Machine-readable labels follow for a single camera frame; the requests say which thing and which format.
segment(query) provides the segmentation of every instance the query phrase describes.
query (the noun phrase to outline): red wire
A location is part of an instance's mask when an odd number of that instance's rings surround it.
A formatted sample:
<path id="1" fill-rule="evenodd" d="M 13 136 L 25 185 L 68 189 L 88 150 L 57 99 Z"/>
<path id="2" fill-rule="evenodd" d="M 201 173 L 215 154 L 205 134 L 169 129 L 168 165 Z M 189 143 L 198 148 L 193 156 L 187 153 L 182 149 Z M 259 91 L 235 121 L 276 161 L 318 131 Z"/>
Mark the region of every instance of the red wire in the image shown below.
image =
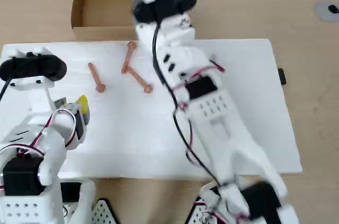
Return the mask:
<path id="1" fill-rule="evenodd" d="M 225 69 L 223 67 L 221 67 L 219 64 L 217 64 L 215 61 L 210 60 L 210 62 L 213 63 L 214 66 L 206 66 L 206 67 L 203 67 L 203 68 L 199 69 L 192 76 L 190 76 L 189 79 L 192 79 L 193 77 L 200 76 L 202 72 L 204 72 L 205 70 L 209 70 L 209 69 L 218 69 L 220 72 L 225 72 Z M 178 89 L 180 89 L 181 87 L 183 87 L 185 85 L 186 85 L 186 83 L 178 84 L 177 86 L 174 86 L 172 88 L 172 90 L 173 91 L 178 90 Z"/>

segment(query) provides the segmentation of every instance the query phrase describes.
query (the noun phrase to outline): wooden screw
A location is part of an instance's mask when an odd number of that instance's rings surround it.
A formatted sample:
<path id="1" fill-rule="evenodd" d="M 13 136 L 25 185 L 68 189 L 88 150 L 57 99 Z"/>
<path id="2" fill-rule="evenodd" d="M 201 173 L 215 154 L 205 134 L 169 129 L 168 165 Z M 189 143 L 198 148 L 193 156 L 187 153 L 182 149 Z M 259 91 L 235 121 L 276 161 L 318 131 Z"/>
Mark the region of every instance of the wooden screw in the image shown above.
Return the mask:
<path id="1" fill-rule="evenodd" d="M 145 93 L 151 93 L 153 91 L 152 85 L 147 84 L 132 67 L 128 66 L 127 71 L 143 86 Z"/>
<path id="2" fill-rule="evenodd" d="M 128 47 L 127 55 L 125 57 L 125 61 L 123 62 L 122 69 L 121 69 L 122 74 L 125 74 L 127 72 L 127 68 L 129 66 L 129 61 L 132 57 L 134 50 L 137 48 L 137 44 L 134 41 L 130 41 L 127 44 L 127 47 Z"/>
<path id="3" fill-rule="evenodd" d="M 91 71 L 92 76 L 94 78 L 94 81 L 95 81 L 95 84 L 96 84 L 96 88 L 95 88 L 96 91 L 98 93 L 103 93 L 105 91 L 105 89 L 106 89 L 106 86 L 101 83 L 101 81 L 99 79 L 99 76 L 98 76 L 98 74 L 97 74 L 97 72 L 96 72 L 96 70 L 94 68 L 94 65 L 91 62 L 89 62 L 88 63 L 88 67 L 90 68 L 90 71 Z"/>

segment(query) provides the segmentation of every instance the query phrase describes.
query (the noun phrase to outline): perforated plate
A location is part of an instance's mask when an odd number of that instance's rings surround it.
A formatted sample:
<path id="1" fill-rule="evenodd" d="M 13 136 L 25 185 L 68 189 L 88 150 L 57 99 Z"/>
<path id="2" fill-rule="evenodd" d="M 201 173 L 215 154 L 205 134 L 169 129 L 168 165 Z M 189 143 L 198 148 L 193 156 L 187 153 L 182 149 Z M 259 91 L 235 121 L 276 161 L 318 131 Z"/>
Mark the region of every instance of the perforated plate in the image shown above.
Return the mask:
<path id="1" fill-rule="evenodd" d="M 113 210 L 111 209 L 108 200 L 98 200 L 95 208 L 92 211 L 93 224 L 119 224 Z"/>
<path id="2" fill-rule="evenodd" d="M 205 201 L 198 197 L 185 224 L 226 224 L 217 216 L 211 216 L 210 211 L 211 209 L 206 206 Z"/>

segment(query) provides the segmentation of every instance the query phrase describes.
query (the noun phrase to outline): cable hole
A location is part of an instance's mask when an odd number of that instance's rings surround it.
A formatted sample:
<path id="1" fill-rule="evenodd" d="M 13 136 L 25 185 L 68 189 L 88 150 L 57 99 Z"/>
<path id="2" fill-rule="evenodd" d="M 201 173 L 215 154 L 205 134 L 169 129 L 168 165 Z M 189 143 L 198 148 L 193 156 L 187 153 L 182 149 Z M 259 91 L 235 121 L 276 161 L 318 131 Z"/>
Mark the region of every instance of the cable hole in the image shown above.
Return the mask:
<path id="1" fill-rule="evenodd" d="M 171 57 L 171 55 L 170 55 L 169 53 L 167 53 L 167 54 L 165 55 L 165 58 L 164 58 L 164 63 L 167 63 L 168 60 L 170 59 L 170 57 Z"/>

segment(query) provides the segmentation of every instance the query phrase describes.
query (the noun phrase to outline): cardboard box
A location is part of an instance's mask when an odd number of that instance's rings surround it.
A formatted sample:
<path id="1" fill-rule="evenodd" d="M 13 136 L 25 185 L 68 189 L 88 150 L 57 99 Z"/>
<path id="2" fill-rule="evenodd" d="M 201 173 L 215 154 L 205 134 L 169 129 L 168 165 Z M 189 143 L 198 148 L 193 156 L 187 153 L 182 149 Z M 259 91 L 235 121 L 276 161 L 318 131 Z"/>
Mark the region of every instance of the cardboard box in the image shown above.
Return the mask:
<path id="1" fill-rule="evenodd" d="M 73 0 L 71 24 L 79 40 L 137 39 L 133 0 Z"/>

